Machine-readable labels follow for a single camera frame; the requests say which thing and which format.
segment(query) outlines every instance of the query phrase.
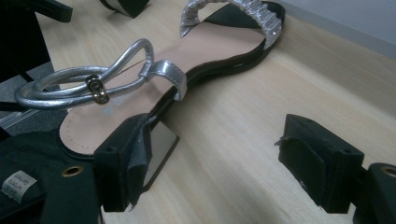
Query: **shoe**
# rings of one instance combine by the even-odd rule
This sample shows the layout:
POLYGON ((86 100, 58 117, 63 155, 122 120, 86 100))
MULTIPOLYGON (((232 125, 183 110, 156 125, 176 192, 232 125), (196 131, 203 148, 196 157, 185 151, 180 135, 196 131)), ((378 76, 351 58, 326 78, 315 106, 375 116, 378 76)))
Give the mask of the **shoe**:
POLYGON ((98 170, 101 168, 97 167, 105 164, 103 172, 111 170, 112 178, 123 169, 119 184, 127 187, 122 190, 140 188, 137 192, 128 191, 132 204, 141 193, 151 158, 150 130, 169 106, 182 100, 187 88, 198 80, 240 73, 261 62, 281 34, 285 9, 277 3, 258 0, 190 0, 181 19, 182 38, 171 49, 154 55, 151 44, 141 39, 109 68, 65 69, 15 93, 21 105, 34 109, 74 107, 59 129, 61 148, 70 157, 93 161, 98 170), (198 10, 210 2, 230 4, 200 22, 198 10), (141 49, 146 52, 146 61, 119 73, 141 49), (61 91, 43 91, 52 84, 74 81, 85 84, 61 91), (109 153, 116 159, 109 159, 109 153), (132 172, 131 167, 139 172, 132 172))

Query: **shoe strap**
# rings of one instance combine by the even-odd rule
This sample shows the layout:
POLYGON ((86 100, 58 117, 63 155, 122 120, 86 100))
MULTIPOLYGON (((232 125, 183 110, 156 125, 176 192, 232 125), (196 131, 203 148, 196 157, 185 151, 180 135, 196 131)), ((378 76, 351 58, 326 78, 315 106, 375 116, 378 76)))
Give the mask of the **shoe strap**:
POLYGON ((177 88, 174 99, 181 101, 187 91, 186 75, 169 61, 154 62, 151 43, 147 39, 140 39, 132 44, 110 67, 73 67, 67 68, 37 81, 21 86, 15 92, 15 99, 23 106, 40 110, 55 110, 97 103, 105 104, 110 97, 130 93, 143 86, 153 77, 164 77, 177 88), (146 63, 143 65, 137 80, 116 88, 106 90, 105 84, 119 74, 119 71, 144 49, 146 63), (48 86, 73 82, 85 82, 73 88, 60 91, 43 91, 48 86))
POLYGON ((265 36, 264 49, 271 47, 282 32, 282 20, 274 12, 268 10, 268 5, 259 0, 190 0, 181 15, 180 35, 184 37, 192 28, 200 23, 198 11, 209 3, 225 3, 239 7, 247 13, 262 28, 265 36))

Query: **silver ankle strap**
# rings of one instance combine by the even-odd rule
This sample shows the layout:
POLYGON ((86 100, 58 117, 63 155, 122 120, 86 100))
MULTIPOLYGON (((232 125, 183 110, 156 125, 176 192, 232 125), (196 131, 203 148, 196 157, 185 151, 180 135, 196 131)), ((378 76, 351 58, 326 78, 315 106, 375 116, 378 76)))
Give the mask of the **silver ankle strap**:
POLYGON ((77 105, 91 103, 105 104, 111 97, 127 94, 137 90, 155 76, 165 77, 177 87, 175 100, 183 99, 187 91, 186 75, 174 64, 168 61, 154 62, 151 43, 147 39, 140 39, 132 44, 110 67, 74 67, 67 68, 38 81, 27 83, 15 92, 15 99, 23 106, 33 109, 66 109, 77 105), (139 73, 139 77, 132 83, 106 90, 105 85, 111 78, 136 55, 145 49, 146 63, 139 73), (60 91, 43 91, 48 86, 73 82, 85 84, 60 91))

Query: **sandal insole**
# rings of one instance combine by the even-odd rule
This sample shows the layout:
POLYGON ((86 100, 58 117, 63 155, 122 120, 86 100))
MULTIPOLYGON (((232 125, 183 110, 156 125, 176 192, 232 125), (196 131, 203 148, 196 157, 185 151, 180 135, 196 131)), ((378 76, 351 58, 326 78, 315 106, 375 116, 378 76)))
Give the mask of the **sandal insole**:
MULTIPOLYGON (((260 29, 234 28, 202 22, 169 50, 155 54, 155 61, 167 60, 183 72, 202 63, 225 60, 257 48, 264 36, 260 29)), ((144 61, 125 70, 106 88, 125 85, 137 79, 144 61)), ((84 105, 72 109, 60 127, 62 142, 79 154, 93 152, 126 119, 149 111, 170 90, 172 84, 155 77, 137 91, 110 99, 106 105, 84 105)))

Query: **wooden surface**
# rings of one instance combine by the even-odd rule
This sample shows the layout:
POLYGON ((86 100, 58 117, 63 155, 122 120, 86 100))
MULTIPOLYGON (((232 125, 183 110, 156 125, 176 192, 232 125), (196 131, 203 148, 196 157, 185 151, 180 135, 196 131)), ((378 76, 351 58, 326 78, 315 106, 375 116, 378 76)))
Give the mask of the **wooden surface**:
MULTIPOLYGON (((151 0, 131 19, 97 0, 61 2, 74 9, 70 23, 37 15, 55 70, 109 66, 142 37, 156 51, 172 47, 186 4, 151 0)), ((353 206, 346 215, 315 206, 274 143, 296 114, 363 151, 365 168, 396 164, 395 71, 394 60, 287 17, 261 64, 196 86, 171 108, 164 123, 180 143, 137 207, 107 223, 351 223, 353 206)))

